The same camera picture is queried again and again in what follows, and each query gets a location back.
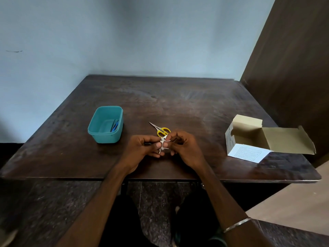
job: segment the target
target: tabletop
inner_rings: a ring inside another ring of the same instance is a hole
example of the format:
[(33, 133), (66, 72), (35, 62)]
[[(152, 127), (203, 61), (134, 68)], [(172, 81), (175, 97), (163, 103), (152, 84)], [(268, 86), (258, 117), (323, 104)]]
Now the tabletop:
[[(87, 128), (100, 106), (123, 108), (115, 144), (98, 144)], [(302, 154), (270, 153), (259, 164), (229, 157), (225, 131), (237, 115), (275, 122), (238, 81), (89, 75), (1, 170), (11, 179), (103, 179), (134, 134), (156, 135), (149, 121), (195, 135), (216, 175), (228, 182), (312, 183), (321, 179)], [(197, 179), (179, 156), (145, 157), (130, 180)]]

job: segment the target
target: scissors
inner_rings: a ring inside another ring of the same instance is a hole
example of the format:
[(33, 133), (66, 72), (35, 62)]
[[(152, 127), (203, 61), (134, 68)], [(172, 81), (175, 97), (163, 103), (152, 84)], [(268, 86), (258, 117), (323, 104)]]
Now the scissors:
[(155, 127), (155, 129), (158, 130), (157, 134), (159, 137), (164, 137), (164, 136), (167, 136), (168, 133), (170, 133), (170, 130), (166, 127), (158, 127), (156, 126), (155, 124), (152, 124), (151, 122), (149, 122), (152, 126)]

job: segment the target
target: black pants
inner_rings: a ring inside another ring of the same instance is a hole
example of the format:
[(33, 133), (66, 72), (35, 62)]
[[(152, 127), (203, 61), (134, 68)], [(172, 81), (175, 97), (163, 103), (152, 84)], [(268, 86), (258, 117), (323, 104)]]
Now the black pants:
[[(179, 247), (226, 246), (205, 190), (188, 195), (174, 219), (174, 240)], [(127, 195), (114, 201), (99, 246), (156, 247), (143, 234), (137, 208)]]

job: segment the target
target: dark speckled floor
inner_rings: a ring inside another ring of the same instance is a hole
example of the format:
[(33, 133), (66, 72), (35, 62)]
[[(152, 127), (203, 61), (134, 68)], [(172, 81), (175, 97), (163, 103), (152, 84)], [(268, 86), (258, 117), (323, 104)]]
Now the dark speckled floor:
[[(100, 181), (0, 180), (0, 217), (21, 215), (12, 247), (53, 246), (83, 210)], [(158, 246), (171, 246), (174, 208), (195, 187), (193, 183), (129, 182), (144, 234)], [(274, 246), (329, 246), (329, 237), (254, 221)]]

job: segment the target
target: forearm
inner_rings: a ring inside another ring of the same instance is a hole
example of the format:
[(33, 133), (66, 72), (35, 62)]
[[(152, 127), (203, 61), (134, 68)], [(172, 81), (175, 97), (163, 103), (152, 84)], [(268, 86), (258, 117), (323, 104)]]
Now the forearm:
[[(248, 218), (222, 185), (211, 167), (205, 163), (197, 170), (204, 184), (221, 228), (224, 230), (237, 222)], [(272, 246), (252, 221), (248, 221), (224, 234), (229, 247), (238, 246)]]
[(98, 246), (109, 212), (127, 174), (121, 163), (112, 168), (96, 194), (56, 246)]

